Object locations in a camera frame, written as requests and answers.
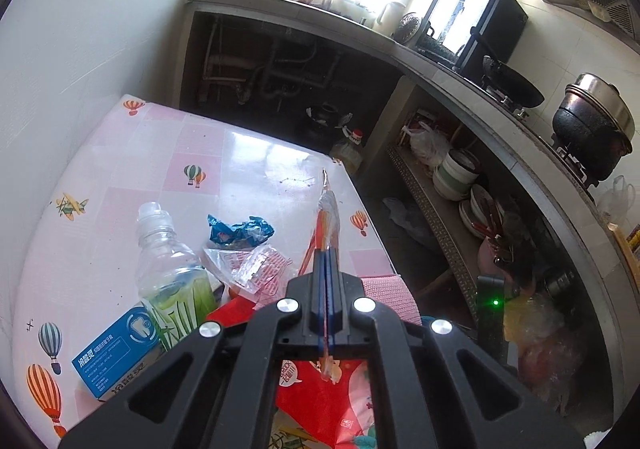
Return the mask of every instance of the toothpaste box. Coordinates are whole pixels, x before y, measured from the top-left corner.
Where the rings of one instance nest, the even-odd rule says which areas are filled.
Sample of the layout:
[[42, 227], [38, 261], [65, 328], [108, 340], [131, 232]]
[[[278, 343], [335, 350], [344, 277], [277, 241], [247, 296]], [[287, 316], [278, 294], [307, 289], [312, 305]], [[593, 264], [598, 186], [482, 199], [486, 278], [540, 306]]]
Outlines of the toothpaste box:
[[134, 306], [73, 359], [94, 397], [107, 400], [164, 353], [142, 304]]

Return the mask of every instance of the pot lid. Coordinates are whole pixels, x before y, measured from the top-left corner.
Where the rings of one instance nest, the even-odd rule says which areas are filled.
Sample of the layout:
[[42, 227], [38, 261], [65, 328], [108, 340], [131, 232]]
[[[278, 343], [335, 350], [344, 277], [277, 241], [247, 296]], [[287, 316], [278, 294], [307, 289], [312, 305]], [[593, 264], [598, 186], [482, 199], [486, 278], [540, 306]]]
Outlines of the pot lid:
[[580, 74], [574, 84], [569, 84], [564, 93], [581, 96], [603, 111], [616, 127], [631, 141], [636, 132], [636, 124], [631, 111], [626, 107], [620, 92], [613, 84], [608, 84], [593, 74]]

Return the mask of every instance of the metal screw head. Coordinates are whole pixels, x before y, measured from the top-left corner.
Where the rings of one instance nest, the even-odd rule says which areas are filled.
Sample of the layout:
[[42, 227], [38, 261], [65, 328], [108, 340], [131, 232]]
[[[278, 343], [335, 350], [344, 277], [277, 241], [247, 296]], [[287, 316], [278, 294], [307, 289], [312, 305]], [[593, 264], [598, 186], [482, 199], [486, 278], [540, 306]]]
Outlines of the metal screw head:
[[440, 335], [446, 335], [451, 333], [453, 326], [449, 321], [444, 319], [436, 319], [431, 323], [431, 329]]
[[284, 312], [286, 314], [290, 314], [291, 312], [295, 312], [298, 307], [300, 305], [298, 304], [298, 301], [296, 301], [295, 299], [292, 299], [290, 297], [286, 297], [284, 299], [280, 299], [278, 301], [278, 303], [276, 304], [276, 307], [278, 307], [278, 310], [280, 310], [281, 312]]
[[198, 328], [200, 335], [202, 335], [203, 337], [215, 337], [220, 333], [221, 330], [222, 328], [220, 328], [220, 325], [213, 321], [202, 323], [200, 325], [200, 328]]
[[356, 308], [358, 312], [369, 313], [376, 307], [376, 302], [368, 297], [358, 297], [353, 302], [353, 307]]

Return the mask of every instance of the white bowl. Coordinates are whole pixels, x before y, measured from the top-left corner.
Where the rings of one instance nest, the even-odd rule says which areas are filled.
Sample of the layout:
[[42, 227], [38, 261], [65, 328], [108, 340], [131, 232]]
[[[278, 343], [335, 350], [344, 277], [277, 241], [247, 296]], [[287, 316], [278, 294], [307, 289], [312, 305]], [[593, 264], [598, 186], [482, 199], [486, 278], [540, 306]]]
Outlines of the white bowl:
[[442, 162], [447, 172], [462, 184], [471, 185], [478, 178], [480, 162], [468, 151], [452, 149]]
[[433, 172], [433, 187], [436, 190], [436, 193], [442, 196], [445, 200], [450, 200], [452, 202], [459, 202], [464, 199], [465, 194], [456, 191], [442, 179], [440, 169], [442, 169], [442, 165]]

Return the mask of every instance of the white tile wall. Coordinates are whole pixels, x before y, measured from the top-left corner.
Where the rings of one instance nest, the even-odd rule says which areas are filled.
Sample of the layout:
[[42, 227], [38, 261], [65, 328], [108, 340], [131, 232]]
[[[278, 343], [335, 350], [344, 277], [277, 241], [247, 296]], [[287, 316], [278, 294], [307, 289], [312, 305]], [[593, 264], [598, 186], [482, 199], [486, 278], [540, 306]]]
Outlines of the white tile wall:
[[183, 0], [12, 0], [0, 20], [0, 379], [31, 235], [68, 158], [124, 93], [164, 101]]
[[[529, 15], [524, 33], [509, 65], [527, 77], [545, 96], [545, 102], [529, 109], [528, 124], [549, 140], [556, 109], [564, 87], [589, 72], [615, 84], [640, 130], [640, 56], [601, 28], [542, 0], [518, 0]], [[635, 150], [621, 159], [611, 177], [592, 188], [598, 197], [612, 186], [613, 178], [624, 174], [640, 192], [640, 138], [632, 140]], [[640, 194], [629, 210], [623, 228], [640, 222]]]

